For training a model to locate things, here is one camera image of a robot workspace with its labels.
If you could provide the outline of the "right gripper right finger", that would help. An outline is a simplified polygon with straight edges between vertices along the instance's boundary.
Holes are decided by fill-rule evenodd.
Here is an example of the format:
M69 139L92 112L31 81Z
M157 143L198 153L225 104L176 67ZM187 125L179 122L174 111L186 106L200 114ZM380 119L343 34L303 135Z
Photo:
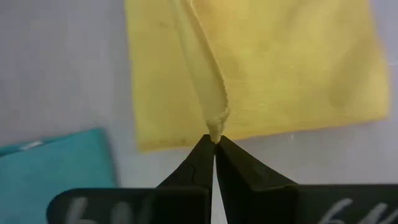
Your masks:
M294 224L298 183L225 136L215 158L228 224Z

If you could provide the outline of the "yellow microfiber towel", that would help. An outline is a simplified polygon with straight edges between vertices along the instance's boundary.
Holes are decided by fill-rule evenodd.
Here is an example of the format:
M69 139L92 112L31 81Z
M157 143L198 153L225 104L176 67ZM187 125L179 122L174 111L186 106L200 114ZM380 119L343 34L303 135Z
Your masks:
M142 151L375 121L371 0L124 0Z

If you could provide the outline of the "teal towel with white label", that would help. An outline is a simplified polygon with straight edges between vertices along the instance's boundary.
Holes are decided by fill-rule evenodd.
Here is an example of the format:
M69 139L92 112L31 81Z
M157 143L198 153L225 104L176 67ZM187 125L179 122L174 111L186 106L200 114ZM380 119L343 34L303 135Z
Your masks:
M58 194L116 186L103 129L0 147L0 224L47 224Z

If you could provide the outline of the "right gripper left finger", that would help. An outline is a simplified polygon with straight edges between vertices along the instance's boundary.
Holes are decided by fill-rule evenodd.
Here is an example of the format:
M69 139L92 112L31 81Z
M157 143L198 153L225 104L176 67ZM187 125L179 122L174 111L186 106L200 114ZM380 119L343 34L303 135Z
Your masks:
M210 224L215 144L201 137L157 187L152 224Z

